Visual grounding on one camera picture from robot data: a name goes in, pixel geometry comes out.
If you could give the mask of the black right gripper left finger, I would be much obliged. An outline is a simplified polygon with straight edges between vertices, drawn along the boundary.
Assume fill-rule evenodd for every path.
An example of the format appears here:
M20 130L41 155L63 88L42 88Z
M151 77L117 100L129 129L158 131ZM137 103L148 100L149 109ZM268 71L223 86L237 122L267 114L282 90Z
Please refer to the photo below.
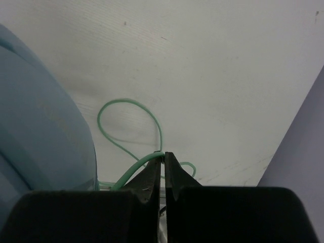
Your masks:
M158 242L162 153L109 191L34 191L15 204L1 242Z

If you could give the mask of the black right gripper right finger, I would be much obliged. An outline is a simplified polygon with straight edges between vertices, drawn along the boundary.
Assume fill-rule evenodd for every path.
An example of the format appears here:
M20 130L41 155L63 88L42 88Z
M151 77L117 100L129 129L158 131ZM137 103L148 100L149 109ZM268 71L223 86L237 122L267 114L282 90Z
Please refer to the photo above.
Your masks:
M291 190L203 186L173 153L164 161L168 242L318 242Z

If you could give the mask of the light blue over-ear headphones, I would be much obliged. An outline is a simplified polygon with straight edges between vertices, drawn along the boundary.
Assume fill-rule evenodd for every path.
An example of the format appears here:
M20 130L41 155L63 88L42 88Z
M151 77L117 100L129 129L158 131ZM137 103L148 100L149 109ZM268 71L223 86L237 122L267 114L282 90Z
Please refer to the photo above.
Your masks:
M35 53L1 27L1 153L34 190L94 190L89 126Z

